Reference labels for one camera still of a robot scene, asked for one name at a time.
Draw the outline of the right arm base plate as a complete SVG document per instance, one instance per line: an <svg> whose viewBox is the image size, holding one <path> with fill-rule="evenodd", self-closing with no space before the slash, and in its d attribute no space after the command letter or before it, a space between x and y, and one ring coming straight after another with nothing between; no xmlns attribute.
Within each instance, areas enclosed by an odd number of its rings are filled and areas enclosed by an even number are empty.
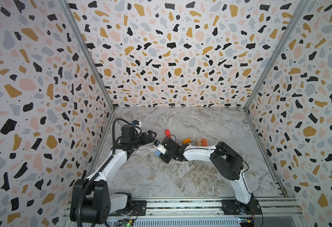
<svg viewBox="0 0 332 227"><path fill-rule="evenodd" d="M261 215L259 201L252 197L248 204L234 200L222 200L222 211L225 215Z"/></svg>

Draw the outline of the orange-red wood block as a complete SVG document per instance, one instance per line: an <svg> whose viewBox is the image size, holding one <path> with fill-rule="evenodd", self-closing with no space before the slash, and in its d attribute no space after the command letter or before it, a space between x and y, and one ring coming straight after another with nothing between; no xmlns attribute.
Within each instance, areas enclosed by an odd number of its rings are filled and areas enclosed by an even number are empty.
<svg viewBox="0 0 332 227"><path fill-rule="evenodd" d="M208 146L208 141L206 139L202 139L202 145L204 147L207 147Z"/></svg>

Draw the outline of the natural wood block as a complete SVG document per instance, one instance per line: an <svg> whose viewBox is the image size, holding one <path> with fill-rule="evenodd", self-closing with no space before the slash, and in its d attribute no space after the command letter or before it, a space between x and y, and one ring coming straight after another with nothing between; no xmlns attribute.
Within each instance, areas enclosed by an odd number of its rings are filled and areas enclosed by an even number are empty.
<svg viewBox="0 0 332 227"><path fill-rule="evenodd" d="M197 139L197 146L203 146L202 139Z"/></svg>

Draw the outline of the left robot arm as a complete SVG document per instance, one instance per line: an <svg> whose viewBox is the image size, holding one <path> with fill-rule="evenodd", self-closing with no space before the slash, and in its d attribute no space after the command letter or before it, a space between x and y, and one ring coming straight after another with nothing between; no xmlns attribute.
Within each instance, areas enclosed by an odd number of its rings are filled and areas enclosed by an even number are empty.
<svg viewBox="0 0 332 227"><path fill-rule="evenodd" d="M109 157L89 177L75 182L70 220L79 227L84 223L107 225L108 217L115 212L125 216L133 213L132 195L110 194L108 183L136 149L153 143L156 136L153 131L143 132L135 123L123 125L121 136L113 141Z"/></svg>

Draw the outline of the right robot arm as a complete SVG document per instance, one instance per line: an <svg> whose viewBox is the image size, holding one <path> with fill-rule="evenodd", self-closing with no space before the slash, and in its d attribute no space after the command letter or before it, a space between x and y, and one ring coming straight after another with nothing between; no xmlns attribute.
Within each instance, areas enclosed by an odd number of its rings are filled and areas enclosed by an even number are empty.
<svg viewBox="0 0 332 227"><path fill-rule="evenodd" d="M225 215L261 215L259 201L250 192L246 183L245 172L249 165L243 158L224 142L208 147L189 144L178 145L170 138L154 142L156 155L162 161L205 161L212 163L222 177L230 181L234 190L234 200L223 200L222 211Z"/></svg>

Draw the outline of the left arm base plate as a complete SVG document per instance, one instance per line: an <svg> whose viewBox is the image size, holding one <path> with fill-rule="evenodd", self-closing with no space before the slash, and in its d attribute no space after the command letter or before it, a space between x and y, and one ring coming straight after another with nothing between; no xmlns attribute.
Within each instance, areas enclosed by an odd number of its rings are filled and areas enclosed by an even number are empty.
<svg viewBox="0 0 332 227"><path fill-rule="evenodd" d="M146 200L135 200L132 202L132 206L130 209L126 208L125 211L115 211L111 213L110 217L135 217L135 216L145 216L146 215L146 208L147 208L147 201Z"/></svg>

